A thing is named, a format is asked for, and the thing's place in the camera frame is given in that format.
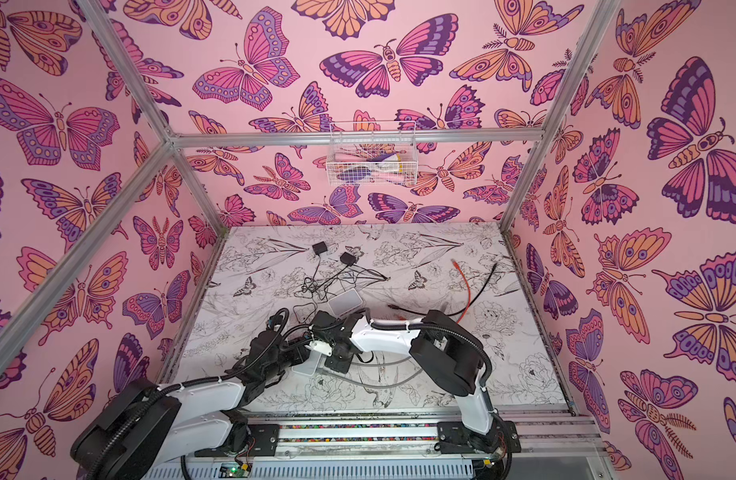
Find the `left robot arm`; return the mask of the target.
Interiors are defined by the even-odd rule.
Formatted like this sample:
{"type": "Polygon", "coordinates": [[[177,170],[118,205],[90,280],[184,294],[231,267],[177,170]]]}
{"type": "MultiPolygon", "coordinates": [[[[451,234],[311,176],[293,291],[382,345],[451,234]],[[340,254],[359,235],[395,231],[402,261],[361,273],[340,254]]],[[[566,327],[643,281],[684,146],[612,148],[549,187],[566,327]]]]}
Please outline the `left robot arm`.
{"type": "Polygon", "coordinates": [[[275,312],[248,354],[222,375],[171,385],[132,381],[74,441],[71,458],[88,479],[142,479],[195,450],[238,448],[240,409],[308,357],[287,341],[289,319],[289,309],[275,312]]]}

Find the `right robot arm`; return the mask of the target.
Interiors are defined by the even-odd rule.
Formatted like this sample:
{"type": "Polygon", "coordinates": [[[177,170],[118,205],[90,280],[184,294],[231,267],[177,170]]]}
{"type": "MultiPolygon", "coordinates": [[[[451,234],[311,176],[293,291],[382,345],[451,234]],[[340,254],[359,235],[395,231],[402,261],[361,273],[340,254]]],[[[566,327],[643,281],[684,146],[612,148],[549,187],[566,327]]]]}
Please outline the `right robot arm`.
{"type": "Polygon", "coordinates": [[[381,320],[373,319],[367,309],[342,319],[319,311],[309,330],[309,348],[325,355],[334,371],[345,369],[359,353],[404,355],[452,395],[461,420],[438,429],[440,452],[507,459],[521,451],[516,428],[502,419],[491,401],[487,381],[493,364],[482,342],[444,313],[431,310],[420,319],[381,320]]]}

